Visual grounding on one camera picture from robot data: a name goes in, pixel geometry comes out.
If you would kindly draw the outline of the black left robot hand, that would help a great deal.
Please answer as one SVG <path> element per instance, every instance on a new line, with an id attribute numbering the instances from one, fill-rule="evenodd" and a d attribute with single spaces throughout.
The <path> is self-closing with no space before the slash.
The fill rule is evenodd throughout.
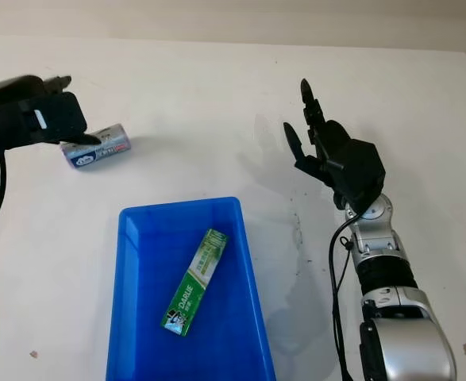
<path id="1" fill-rule="evenodd" d="M 70 84 L 69 75 L 22 75 L 1 81 L 0 152 L 39 143 L 100 144 L 86 133 L 77 97 L 66 90 Z"/>

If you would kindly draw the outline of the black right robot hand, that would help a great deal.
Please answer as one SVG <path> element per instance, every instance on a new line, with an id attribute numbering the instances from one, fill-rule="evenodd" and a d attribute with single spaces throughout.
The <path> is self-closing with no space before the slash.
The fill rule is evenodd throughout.
<path id="1" fill-rule="evenodd" d="M 308 156 L 303 152 L 302 142 L 294 128 L 288 122 L 284 122 L 283 130 L 295 158 L 295 167 L 322 181 L 326 186 L 334 188 L 336 181 L 327 163 L 351 140 L 351 137 L 338 122 L 325 119 L 320 103 L 314 97 L 306 79 L 301 81 L 300 91 L 304 104 L 303 114 L 309 127 L 307 135 L 310 143 L 316 148 L 316 156 Z"/>

